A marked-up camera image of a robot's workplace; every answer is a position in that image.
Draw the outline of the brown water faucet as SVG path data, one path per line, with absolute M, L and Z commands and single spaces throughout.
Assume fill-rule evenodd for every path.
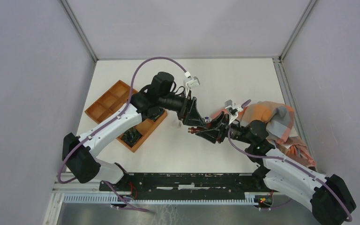
M 203 118 L 202 125 L 189 127 L 187 131 L 191 134 L 195 134 L 197 132 L 206 130 L 211 127 L 211 122 L 212 122 L 212 118 L 209 116 L 206 116 Z

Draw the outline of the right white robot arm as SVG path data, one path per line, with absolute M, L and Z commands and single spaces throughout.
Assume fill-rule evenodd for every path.
M 336 174 L 328 176 L 303 166 L 285 155 L 267 137 L 266 124 L 254 120 L 246 126 L 229 123 L 229 115 L 221 113 L 201 127 L 189 132 L 212 143 L 228 138 L 230 144 L 257 163 L 252 186 L 257 191 L 278 191 L 303 205 L 322 225 L 352 222 L 356 203 L 345 183 Z

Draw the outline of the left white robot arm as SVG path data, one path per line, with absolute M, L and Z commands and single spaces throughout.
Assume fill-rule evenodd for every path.
M 62 160 L 71 171 L 74 180 L 87 183 L 100 178 L 111 183 L 118 191 L 128 187 L 129 179 L 118 164 L 97 159 L 100 152 L 114 139 L 166 109 L 177 113 L 178 119 L 185 126 L 204 126 L 204 119 L 196 109 L 196 98 L 191 97 L 191 89 L 200 85 L 197 77 L 185 73 L 184 92 L 176 95 L 171 88 L 174 77 L 167 72 L 159 72 L 137 93 L 133 93 L 128 101 L 113 115 L 93 129 L 75 136 L 69 133 L 64 137 Z

